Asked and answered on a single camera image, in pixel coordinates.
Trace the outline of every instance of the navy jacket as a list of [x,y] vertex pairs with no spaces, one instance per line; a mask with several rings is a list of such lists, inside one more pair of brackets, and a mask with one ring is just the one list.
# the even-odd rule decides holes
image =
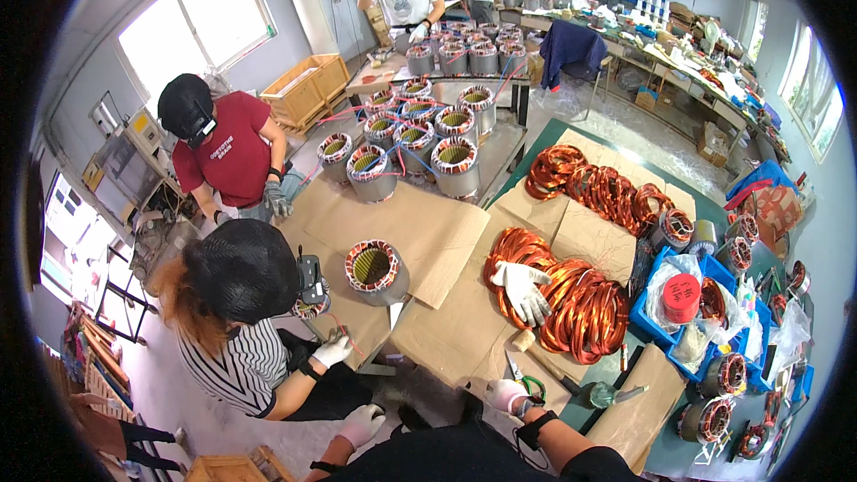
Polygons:
[[539,50],[544,59],[541,88],[560,85],[560,70],[579,79],[592,80],[607,57],[607,45],[598,32],[555,19]]

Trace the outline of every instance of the hair net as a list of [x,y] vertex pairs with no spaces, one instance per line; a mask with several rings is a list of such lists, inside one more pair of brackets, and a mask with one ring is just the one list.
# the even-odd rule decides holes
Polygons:
[[258,220],[229,220],[183,250],[199,314],[254,325],[288,312],[300,277],[283,233]]
[[188,140],[198,132],[192,129],[200,108],[211,115],[214,102],[206,81],[191,73],[182,73],[170,81],[158,99],[161,126],[182,140]]

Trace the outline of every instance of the pink glove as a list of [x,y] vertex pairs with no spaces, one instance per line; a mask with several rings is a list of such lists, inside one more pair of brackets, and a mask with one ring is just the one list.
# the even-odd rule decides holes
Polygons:
[[512,412],[512,402],[529,396],[524,386],[514,380],[491,380],[487,383],[485,402],[500,411]]
[[347,439],[354,450],[366,445],[374,437],[380,426],[387,420],[381,415],[384,410],[375,404],[360,406],[345,417],[345,426],[337,434]]

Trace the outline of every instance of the red container lid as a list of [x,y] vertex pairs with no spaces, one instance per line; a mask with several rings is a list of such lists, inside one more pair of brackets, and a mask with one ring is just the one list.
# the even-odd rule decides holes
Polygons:
[[678,274],[663,286],[664,314],[676,324],[687,324],[699,311],[702,288],[691,274]]

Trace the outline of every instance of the red t-shirt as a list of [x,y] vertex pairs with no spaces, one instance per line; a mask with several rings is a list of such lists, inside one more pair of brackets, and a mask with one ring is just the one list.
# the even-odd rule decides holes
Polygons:
[[271,167],[271,147],[259,136],[271,107],[243,91],[222,96],[214,105],[217,126],[211,139],[195,150],[178,142],[172,152],[182,191],[207,182],[227,207],[257,205]]

